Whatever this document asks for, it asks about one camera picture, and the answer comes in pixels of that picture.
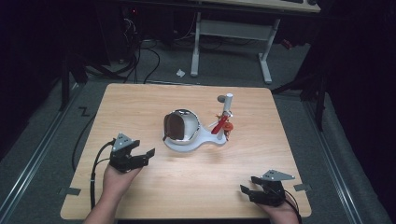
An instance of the floor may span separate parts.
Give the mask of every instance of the floor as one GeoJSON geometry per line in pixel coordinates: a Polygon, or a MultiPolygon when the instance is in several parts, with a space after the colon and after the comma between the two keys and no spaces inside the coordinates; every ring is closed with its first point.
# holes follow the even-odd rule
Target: floor
{"type": "MultiPolygon", "coordinates": [[[[293,49],[273,45],[268,57],[273,83],[266,85],[257,59],[262,44],[237,39],[222,43],[207,41],[202,44],[200,74],[190,77],[190,40],[177,42],[173,47],[147,41],[140,52],[137,83],[147,77],[147,83],[159,85],[272,90],[292,81],[309,45],[293,49]],[[176,75],[179,69],[186,72],[184,77],[176,75]]],[[[117,70],[121,66],[113,64],[109,68],[117,70]]],[[[86,85],[77,85],[72,80],[71,102],[65,111],[59,111],[61,85],[55,86],[29,120],[19,141],[0,162],[0,202],[3,202],[0,223],[81,223],[60,217],[63,189],[70,185],[74,174],[72,160],[78,162],[106,85],[113,82],[120,81],[95,75],[90,75],[86,85]]],[[[134,83],[134,74],[128,83],[134,83]]],[[[354,157],[330,97],[326,97],[323,132],[313,122],[315,102],[302,102],[299,91],[285,91],[274,98],[300,175],[308,187],[313,212],[303,222],[391,223],[354,157]]]]}

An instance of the desk leg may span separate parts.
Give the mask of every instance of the desk leg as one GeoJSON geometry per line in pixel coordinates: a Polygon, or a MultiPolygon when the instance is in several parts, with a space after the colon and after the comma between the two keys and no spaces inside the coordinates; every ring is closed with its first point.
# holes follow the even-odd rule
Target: desk leg
{"type": "Polygon", "coordinates": [[[201,33],[201,12],[197,12],[197,22],[195,28],[195,46],[194,46],[194,52],[192,53],[192,62],[191,62],[192,77],[198,77],[200,33],[201,33]]]}
{"type": "Polygon", "coordinates": [[[280,19],[275,20],[274,25],[271,29],[270,34],[269,34],[269,37],[267,40],[267,46],[265,47],[264,53],[259,54],[259,60],[260,60],[261,66],[262,66],[262,75],[264,76],[264,82],[266,84],[272,83],[270,70],[268,69],[268,64],[267,64],[267,57],[270,52],[271,46],[274,42],[274,38],[275,38],[277,27],[279,26],[279,23],[280,23],[280,19]]]}

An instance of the human hand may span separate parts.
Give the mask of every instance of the human hand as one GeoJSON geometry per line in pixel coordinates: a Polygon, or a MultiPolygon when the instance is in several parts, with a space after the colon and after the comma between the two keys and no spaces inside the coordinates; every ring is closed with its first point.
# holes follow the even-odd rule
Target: human hand
{"type": "Polygon", "coordinates": [[[142,168],[138,168],[128,173],[121,173],[111,165],[108,165],[104,173],[102,197],[120,201],[141,170],[142,168]]]}
{"type": "MultiPolygon", "coordinates": [[[[286,194],[286,200],[288,200],[294,207],[296,204],[290,198],[288,194],[286,194]]],[[[261,203],[256,203],[265,213],[270,216],[275,224],[298,224],[298,218],[293,208],[288,203],[282,203],[278,207],[273,207],[270,205],[265,205],[261,203]]]]}

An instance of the cable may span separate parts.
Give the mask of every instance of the cable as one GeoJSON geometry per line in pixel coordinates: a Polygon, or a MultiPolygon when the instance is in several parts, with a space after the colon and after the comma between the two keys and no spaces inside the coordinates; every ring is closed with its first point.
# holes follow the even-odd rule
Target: cable
{"type": "Polygon", "coordinates": [[[248,39],[248,40],[244,40],[246,42],[244,43],[238,43],[237,41],[230,41],[229,39],[234,39],[234,38],[223,38],[222,41],[224,41],[227,44],[232,44],[232,45],[236,45],[236,46],[245,46],[245,45],[249,45],[251,44],[251,42],[257,42],[258,40],[255,39],[248,39]]]}
{"type": "Polygon", "coordinates": [[[131,69],[131,71],[128,73],[128,75],[125,77],[123,83],[126,83],[126,82],[128,81],[128,78],[129,78],[129,76],[132,74],[133,71],[136,72],[137,63],[138,63],[138,61],[137,61],[137,59],[136,59],[136,56],[134,55],[134,66],[133,66],[133,68],[131,69]]]}
{"type": "Polygon", "coordinates": [[[102,154],[103,150],[105,150],[106,147],[114,146],[115,142],[116,142],[116,139],[113,139],[111,142],[108,142],[104,146],[102,146],[102,148],[99,150],[98,154],[96,155],[95,162],[93,163],[92,172],[91,172],[91,185],[90,185],[91,209],[93,209],[96,206],[96,201],[95,201],[95,177],[96,177],[95,170],[96,170],[96,166],[99,164],[99,162],[104,161],[104,160],[99,161],[99,157],[102,154]]]}
{"type": "Polygon", "coordinates": [[[302,219],[301,219],[301,216],[300,216],[300,211],[299,211],[299,209],[298,209],[298,204],[297,204],[297,202],[295,201],[295,198],[294,198],[288,191],[285,190],[285,192],[287,192],[287,193],[291,196],[291,198],[294,200],[294,202],[296,203],[297,208],[296,208],[296,206],[294,206],[291,202],[289,202],[289,200],[284,199],[282,196],[280,196],[280,195],[279,195],[276,191],[274,191],[273,189],[268,188],[268,187],[265,187],[265,188],[266,188],[266,189],[269,189],[270,191],[272,191],[272,192],[273,192],[278,198],[280,198],[284,203],[287,203],[288,205],[290,205],[291,209],[293,209],[294,213],[295,213],[296,216],[297,216],[298,223],[300,223],[300,224],[303,223],[303,221],[302,221],[302,219]]]}
{"type": "Polygon", "coordinates": [[[215,49],[219,49],[222,46],[222,44],[223,44],[223,38],[220,36],[203,36],[202,40],[200,41],[199,46],[201,49],[215,50],[215,49]],[[206,44],[206,43],[204,43],[204,41],[207,41],[206,43],[209,43],[209,44],[214,44],[214,43],[218,42],[218,45],[215,46],[214,48],[206,48],[203,46],[203,44],[206,44]]]}
{"type": "Polygon", "coordinates": [[[102,159],[99,162],[97,162],[97,164],[101,163],[102,161],[109,161],[109,160],[110,160],[110,158],[102,159]]]}
{"type": "Polygon", "coordinates": [[[96,117],[96,113],[92,116],[92,118],[88,121],[88,123],[85,125],[84,129],[82,129],[81,133],[78,136],[77,142],[75,144],[75,147],[73,149],[73,154],[72,154],[72,168],[73,171],[76,171],[76,162],[75,162],[75,157],[76,157],[76,151],[77,151],[77,146],[79,141],[81,140],[82,135],[85,133],[85,130],[88,128],[88,126],[90,125],[90,123],[93,121],[93,119],[96,117]]]}
{"type": "Polygon", "coordinates": [[[179,39],[175,39],[174,41],[182,40],[182,39],[185,39],[185,38],[190,38],[191,36],[193,36],[193,35],[189,35],[189,34],[191,33],[192,27],[194,27],[194,22],[195,22],[196,17],[197,17],[197,13],[195,12],[194,13],[194,17],[192,18],[192,22],[191,22],[191,26],[190,26],[189,31],[183,37],[181,37],[179,39]]]}
{"type": "Polygon", "coordinates": [[[127,45],[127,56],[126,56],[126,58],[130,58],[130,62],[128,63],[128,65],[126,65],[125,67],[121,68],[118,71],[111,72],[111,71],[107,70],[106,68],[104,68],[102,65],[97,65],[97,64],[95,64],[93,62],[90,62],[90,61],[88,61],[86,59],[83,59],[83,62],[85,64],[90,65],[92,68],[94,68],[95,70],[98,71],[98,72],[92,71],[90,68],[85,67],[85,71],[87,73],[95,75],[95,76],[105,75],[105,76],[108,76],[108,77],[110,77],[112,79],[123,79],[124,83],[126,82],[126,79],[128,78],[128,76],[127,77],[122,77],[122,76],[119,76],[119,74],[125,73],[128,70],[130,70],[128,75],[132,74],[132,72],[134,71],[134,69],[137,66],[137,62],[136,62],[136,57],[134,55],[134,51],[140,45],[139,39],[140,39],[140,35],[141,34],[140,34],[140,32],[137,31],[138,29],[137,29],[137,27],[136,27],[136,25],[134,24],[133,21],[131,21],[129,19],[126,19],[126,18],[124,18],[123,20],[128,22],[128,27],[126,27],[125,31],[123,32],[123,35],[126,38],[126,45],[127,45]]]}
{"type": "Polygon", "coordinates": [[[142,49],[142,43],[140,43],[139,48],[138,48],[138,55],[137,55],[137,64],[136,64],[136,68],[134,70],[134,84],[137,84],[137,65],[140,62],[140,51],[142,49]]]}
{"type": "Polygon", "coordinates": [[[150,73],[148,73],[148,75],[146,75],[146,78],[145,78],[145,80],[143,81],[143,84],[146,84],[146,82],[148,81],[148,79],[149,79],[149,76],[151,76],[151,74],[153,74],[154,73],[154,71],[158,68],[158,66],[160,65],[160,55],[157,53],[157,52],[155,52],[154,50],[152,50],[152,49],[147,49],[147,50],[149,50],[149,51],[151,51],[151,52],[153,52],[153,53],[155,53],[156,55],[157,55],[157,57],[158,57],[158,62],[157,62],[157,65],[155,66],[155,68],[150,72],[150,73]]]}
{"type": "Polygon", "coordinates": [[[195,37],[195,35],[190,35],[190,36],[187,36],[184,39],[180,39],[178,41],[175,41],[174,44],[178,45],[178,46],[181,46],[181,47],[192,46],[195,43],[195,39],[190,40],[190,38],[192,38],[192,37],[195,37]]]}

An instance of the hand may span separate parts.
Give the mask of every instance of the hand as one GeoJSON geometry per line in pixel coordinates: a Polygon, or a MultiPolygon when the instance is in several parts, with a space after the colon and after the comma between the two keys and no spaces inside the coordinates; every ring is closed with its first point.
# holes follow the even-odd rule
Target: hand
{"type": "MultiPolygon", "coordinates": [[[[288,194],[286,194],[286,200],[288,200],[295,207],[296,204],[290,198],[288,194]]],[[[270,216],[270,218],[275,222],[275,224],[298,224],[298,218],[295,214],[294,210],[288,203],[282,203],[278,207],[273,207],[270,205],[256,203],[265,213],[270,216]]]]}
{"type": "Polygon", "coordinates": [[[104,173],[102,197],[120,201],[141,170],[142,168],[138,168],[128,173],[121,173],[111,165],[108,165],[104,173]]]}
{"type": "Polygon", "coordinates": [[[114,223],[114,217],[122,196],[131,186],[132,181],[141,170],[142,168],[134,169],[124,174],[108,165],[104,173],[102,196],[98,204],[87,215],[84,223],[114,223]]]}

